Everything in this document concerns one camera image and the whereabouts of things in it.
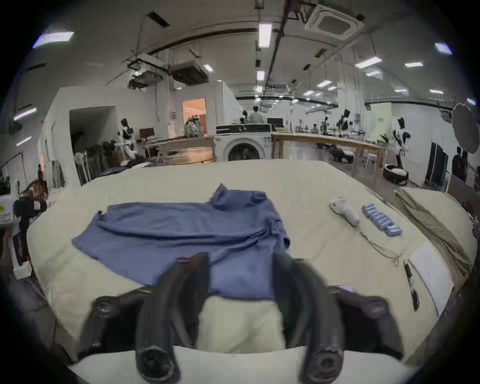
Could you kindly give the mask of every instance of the pipe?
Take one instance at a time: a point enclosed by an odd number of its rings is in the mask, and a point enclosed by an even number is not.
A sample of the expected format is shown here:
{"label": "pipe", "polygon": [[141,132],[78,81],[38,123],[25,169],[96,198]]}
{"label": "pipe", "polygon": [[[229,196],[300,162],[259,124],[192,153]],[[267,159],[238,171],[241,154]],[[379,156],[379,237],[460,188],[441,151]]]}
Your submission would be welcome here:
{"label": "pipe", "polygon": [[282,23],[280,24],[280,30],[276,35],[275,49],[273,51],[272,61],[270,62],[270,68],[268,69],[267,79],[265,80],[263,96],[265,96],[265,92],[267,91],[268,80],[270,80],[270,75],[272,74],[273,65],[275,64],[276,53],[278,51],[278,46],[280,45],[280,40],[282,39],[282,36],[283,36],[283,30],[285,28],[285,24],[287,23],[291,2],[292,2],[291,0],[285,1],[285,7],[283,8]]}

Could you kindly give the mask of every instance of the washing machine door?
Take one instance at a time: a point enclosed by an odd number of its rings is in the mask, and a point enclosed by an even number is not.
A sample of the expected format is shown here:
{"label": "washing machine door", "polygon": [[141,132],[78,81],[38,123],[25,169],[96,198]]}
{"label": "washing machine door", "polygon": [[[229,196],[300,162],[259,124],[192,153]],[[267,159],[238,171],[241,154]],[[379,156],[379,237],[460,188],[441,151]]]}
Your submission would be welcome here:
{"label": "washing machine door", "polygon": [[256,140],[239,137],[227,145],[224,159],[227,161],[265,159],[265,151]]}

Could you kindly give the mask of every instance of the white paper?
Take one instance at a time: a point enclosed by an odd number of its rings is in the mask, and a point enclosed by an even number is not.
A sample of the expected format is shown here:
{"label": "white paper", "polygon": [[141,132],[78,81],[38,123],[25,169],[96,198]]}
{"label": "white paper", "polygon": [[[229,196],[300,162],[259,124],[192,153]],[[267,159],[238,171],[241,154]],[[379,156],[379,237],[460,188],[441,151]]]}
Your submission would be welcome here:
{"label": "white paper", "polygon": [[427,287],[435,304],[437,316],[440,316],[454,286],[440,255],[429,243],[425,242],[409,260]]}

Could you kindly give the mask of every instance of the doorway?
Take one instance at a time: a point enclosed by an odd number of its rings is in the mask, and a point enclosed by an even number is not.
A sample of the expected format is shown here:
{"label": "doorway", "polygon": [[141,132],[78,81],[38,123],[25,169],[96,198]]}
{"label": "doorway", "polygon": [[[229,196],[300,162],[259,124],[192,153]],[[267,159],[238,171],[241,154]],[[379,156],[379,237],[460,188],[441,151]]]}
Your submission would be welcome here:
{"label": "doorway", "polygon": [[191,117],[197,117],[200,120],[200,125],[203,128],[204,135],[207,134],[207,124],[206,124],[206,108],[205,108],[205,98],[199,98],[194,100],[185,100],[182,103],[183,109],[183,124]]}

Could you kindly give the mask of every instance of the beige fabric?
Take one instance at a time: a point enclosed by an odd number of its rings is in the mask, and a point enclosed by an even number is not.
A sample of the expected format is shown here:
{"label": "beige fabric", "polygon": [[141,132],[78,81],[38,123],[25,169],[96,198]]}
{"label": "beige fabric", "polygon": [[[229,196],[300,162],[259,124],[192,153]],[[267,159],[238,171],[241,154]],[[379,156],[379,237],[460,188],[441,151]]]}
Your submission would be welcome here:
{"label": "beige fabric", "polygon": [[200,314],[196,347],[221,353],[285,349],[282,314],[273,301],[240,302],[211,296]]}
{"label": "beige fabric", "polygon": [[400,188],[397,202],[432,236],[435,246],[450,270],[459,289],[473,266],[477,241],[472,234],[472,221],[454,197],[447,193],[417,188]]}
{"label": "beige fabric", "polygon": [[[126,202],[205,202],[220,183],[230,189],[265,191],[282,217],[291,239],[289,254],[309,260],[329,285],[349,285],[363,295],[387,298],[398,321],[408,358],[436,322],[433,301],[414,270],[420,298],[413,311],[403,267],[379,254],[357,228],[335,214],[329,203],[339,195],[357,210],[360,228],[383,247],[408,258],[425,236],[395,209],[384,205],[358,181],[322,161],[250,160],[129,169],[95,179],[63,198],[31,225],[27,233],[33,267],[59,321],[77,340],[91,303],[138,284],[116,275],[72,246],[98,210]],[[361,213],[375,203],[403,229],[389,238]],[[237,313],[251,302],[238,301]]]}

